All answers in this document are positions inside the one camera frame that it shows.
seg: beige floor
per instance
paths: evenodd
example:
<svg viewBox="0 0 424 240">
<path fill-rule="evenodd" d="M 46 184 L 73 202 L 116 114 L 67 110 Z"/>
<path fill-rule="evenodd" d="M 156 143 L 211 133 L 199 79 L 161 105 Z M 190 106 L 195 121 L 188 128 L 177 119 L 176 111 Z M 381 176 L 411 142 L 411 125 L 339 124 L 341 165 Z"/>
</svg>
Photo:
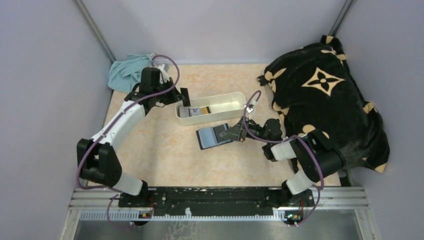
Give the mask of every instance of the beige floor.
<svg viewBox="0 0 424 240">
<path fill-rule="evenodd" d="M 260 86 L 256 77 L 264 64 L 181 65 L 179 88 L 188 88 L 191 99 L 242 92 L 246 99 L 256 90 L 262 98 L 253 119 L 263 124 L 278 118 L 271 109 L 272 92 Z M 169 74 L 176 79 L 174 68 Z M 125 93 L 113 94 L 107 121 L 118 111 Z M 118 150 L 122 169 L 148 182 L 149 186 L 280 186 L 293 176 L 287 161 L 267 160 L 261 147 L 264 143 L 247 139 L 200 150 L 196 130 L 223 123 L 230 126 L 239 119 L 229 119 L 192 126 L 182 126 L 175 114 L 175 105 L 153 108 L 132 130 Z M 339 186 L 337 174 L 325 178 L 327 186 Z"/>
</svg>

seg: phone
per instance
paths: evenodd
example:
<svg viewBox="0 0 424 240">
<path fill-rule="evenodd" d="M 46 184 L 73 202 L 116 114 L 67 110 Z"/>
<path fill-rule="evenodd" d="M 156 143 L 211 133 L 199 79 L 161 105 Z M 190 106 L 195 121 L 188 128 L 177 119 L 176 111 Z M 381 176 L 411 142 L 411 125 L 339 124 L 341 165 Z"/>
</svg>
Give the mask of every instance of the phone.
<svg viewBox="0 0 424 240">
<path fill-rule="evenodd" d="M 197 139 L 201 150 L 210 149 L 223 144 L 231 143 L 232 140 L 220 136 L 220 133 L 227 130 L 228 123 L 219 126 L 205 127 L 196 131 Z"/>
</svg>

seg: metal frame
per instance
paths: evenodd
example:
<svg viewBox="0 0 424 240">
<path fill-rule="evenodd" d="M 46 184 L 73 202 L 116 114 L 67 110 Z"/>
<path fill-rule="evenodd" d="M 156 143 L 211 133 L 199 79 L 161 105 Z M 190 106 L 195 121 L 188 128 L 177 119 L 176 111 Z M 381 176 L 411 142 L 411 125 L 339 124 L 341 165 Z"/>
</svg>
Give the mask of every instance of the metal frame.
<svg viewBox="0 0 424 240">
<path fill-rule="evenodd" d="M 94 37 L 97 39 L 97 42 L 103 50 L 104 54 L 106 54 L 107 58 L 110 60 L 110 63 L 115 62 L 116 58 L 114 53 L 112 52 L 111 48 L 103 37 L 102 32 L 100 32 L 99 28 L 97 27 L 96 22 L 93 20 L 84 2 L 82 0 L 72 1 L 75 3 L 76 8 L 79 10 L 82 15 L 82 18 L 87 23 L 88 28 L 94 34 Z"/>
<path fill-rule="evenodd" d="M 97 39 L 103 52 L 106 54 L 110 62 L 113 63 L 116 60 L 115 55 L 110 49 L 101 31 L 97 27 L 96 22 L 91 17 L 90 12 L 85 6 L 83 0 L 72 1 L 80 11 L 82 17 L 86 21 L 94 37 Z M 355 1 L 356 0 L 346 0 L 329 32 L 330 36 L 335 36 L 337 34 L 347 12 Z M 315 188 L 311 188 L 311 190 L 313 196 L 316 198 L 318 196 L 317 190 Z M 78 223 L 81 219 L 81 216 L 86 216 L 86 213 L 103 213 L 91 214 L 89 216 L 91 219 L 104 221 L 104 213 L 106 212 L 111 197 L 114 195 L 116 195 L 116 193 L 109 189 L 83 190 L 76 188 L 69 204 L 60 239 L 73 240 L 78 230 Z M 120 208 L 118 207 L 118 202 L 119 201 L 117 199 L 114 200 L 110 207 L 110 213 L 116 214 L 115 217 L 111 218 L 114 221 L 128 221 L 128 218 L 116 217 L 119 215 L 118 213 L 136 213 L 137 211 L 142 213 L 150 211 L 148 207 Z M 321 191 L 321 200 L 317 209 L 328 211 L 354 210 L 358 223 L 358 229 L 362 235 L 362 238 L 364 240 L 380 239 L 377 234 L 374 219 L 371 215 L 368 200 L 366 198 L 363 187 L 326 187 Z M 298 210 L 298 207 L 279 207 L 278 209 L 274 210 L 274 216 L 198 217 L 186 214 L 183 216 L 153 216 L 149 219 L 149 221 L 281 221 L 281 212 L 290 210 Z"/>
<path fill-rule="evenodd" d="M 280 187 L 270 187 L 272 190 L 280 189 Z M 311 188 L 314 198 L 318 197 L 315 188 Z M 73 240 L 77 231 L 78 222 L 81 216 L 89 216 L 89 220 L 105 221 L 105 213 L 111 198 L 117 193 L 110 189 L 92 189 L 83 190 L 76 188 L 73 192 L 72 199 L 69 204 L 65 223 L 63 226 L 61 240 Z M 134 220 L 135 216 L 141 213 L 148 213 L 148 207 L 132 207 L 121 208 L 118 206 L 119 200 L 112 201 L 110 207 L 111 218 L 114 221 Z M 298 210 L 299 207 L 279 207 L 274 209 L 274 215 L 270 216 L 191 216 L 190 212 L 181 216 L 152 216 L 149 221 L 281 221 L 284 211 Z M 378 240 L 374 220 L 368 205 L 368 200 L 363 187 L 337 187 L 328 186 L 321 191 L 321 200 L 317 210 L 327 211 L 343 211 L 354 210 L 357 218 L 358 229 L 364 240 Z"/>
<path fill-rule="evenodd" d="M 337 34 L 337 31 L 340 28 L 340 25 L 342 24 L 343 20 L 346 17 L 346 14 L 348 13 L 349 9 L 352 7 L 352 5 L 356 2 L 356 0 L 346 0 L 343 7 L 341 8 L 340 13 L 338 14 L 333 26 L 331 27 L 330 32 L 328 33 L 329 36 L 335 37 Z"/>
</svg>

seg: metal pole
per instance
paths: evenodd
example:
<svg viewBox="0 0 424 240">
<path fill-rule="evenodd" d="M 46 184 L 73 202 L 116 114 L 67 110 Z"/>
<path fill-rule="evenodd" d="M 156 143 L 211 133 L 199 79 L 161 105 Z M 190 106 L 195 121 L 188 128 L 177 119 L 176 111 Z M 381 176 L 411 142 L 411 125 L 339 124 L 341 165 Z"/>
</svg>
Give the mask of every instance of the metal pole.
<svg viewBox="0 0 424 240">
<path fill-rule="evenodd" d="M 340 13 L 337 16 L 337 19 L 335 20 L 330 32 L 329 36 L 336 36 L 337 31 L 339 30 L 340 25 L 342 24 L 343 20 L 345 19 L 346 14 L 348 13 L 349 9 L 351 8 L 352 4 L 356 2 L 356 0 L 346 0 L 343 7 L 341 8 Z"/>
<path fill-rule="evenodd" d="M 82 14 L 82 17 L 87 22 L 88 27 L 90 28 L 91 32 L 94 34 L 94 37 L 97 39 L 101 49 L 106 54 L 107 58 L 109 58 L 111 63 L 115 62 L 116 58 L 114 53 L 111 51 L 110 47 L 108 46 L 108 43 L 106 42 L 105 38 L 103 37 L 96 23 L 94 22 L 89 11 L 87 10 L 86 5 L 83 3 L 82 0 L 72 0 L 72 1 L 75 3 L 79 12 Z"/>
</svg>

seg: black mounting plate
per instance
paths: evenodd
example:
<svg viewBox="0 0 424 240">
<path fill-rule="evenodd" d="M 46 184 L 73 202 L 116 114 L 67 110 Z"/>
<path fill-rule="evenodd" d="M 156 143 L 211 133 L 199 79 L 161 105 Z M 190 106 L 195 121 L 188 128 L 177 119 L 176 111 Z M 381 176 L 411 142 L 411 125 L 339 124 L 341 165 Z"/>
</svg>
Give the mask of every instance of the black mounting plate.
<svg viewBox="0 0 424 240">
<path fill-rule="evenodd" d="M 312 191 L 300 194 L 304 207 L 315 202 Z M 300 207 L 283 199 L 281 187 L 149 187 L 149 201 L 121 194 L 119 207 L 150 207 L 155 216 L 184 216 L 190 208 L 192 216 L 271 216 L 273 208 Z"/>
</svg>

